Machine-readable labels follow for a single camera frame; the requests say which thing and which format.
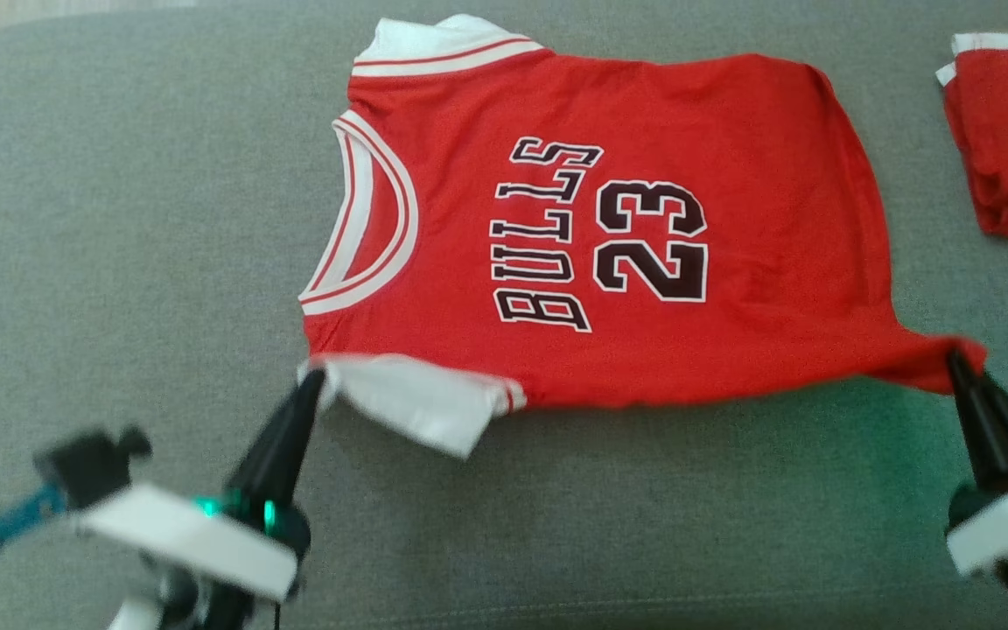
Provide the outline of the red Bulls 23 jersey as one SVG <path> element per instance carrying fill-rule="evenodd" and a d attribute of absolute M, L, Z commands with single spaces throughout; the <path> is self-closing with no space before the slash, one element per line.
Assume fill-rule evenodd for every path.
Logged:
<path fill-rule="evenodd" d="M 948 395 L 952 352 L 984 370 L 893 310 L 883 200 L 812 66 L 385 17 L 347 97 L 344 199 L 297 299 L 332 390 L 408 438 L 464 459 L 519 410 L 852 376 Z"/>

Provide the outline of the large grey fabric sofa seat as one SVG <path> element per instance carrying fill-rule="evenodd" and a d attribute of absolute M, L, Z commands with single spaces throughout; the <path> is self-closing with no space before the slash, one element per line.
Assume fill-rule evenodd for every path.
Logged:
<path fill-rule="evenodd" d="M 0 510 L 33 454 L 143 427 L 136 478 L 223 487 L 305 355 L 341 197 L 332 119 L 384 17 L 472 13 L 561 53 L 829 76 L 876 172 L 908 326 L 1008 388 L 1008 241 L 977 230 L 933 73 L 1008 0 L 296 0 L 0 31 Z M 493 423 L 466 462 L 336 404 L 283 630 L 1008 630 L 944 549 L 955 404 L 856 380 Z"/>

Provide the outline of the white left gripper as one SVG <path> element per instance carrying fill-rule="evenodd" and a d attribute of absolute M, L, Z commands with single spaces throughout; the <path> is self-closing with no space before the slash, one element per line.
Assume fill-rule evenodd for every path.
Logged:
<path fill-rule="evenodd" d="M 227 482 L 248 512 L 279 522 L 292 505 L 326 382 L 313 370 L 286 395 Z M 287 601 L 298 576 L 295 551 L 223 512 L 148 483 L 131 484 L 77 511 L 84 533 L 124 543 L 258 599 Z"/>

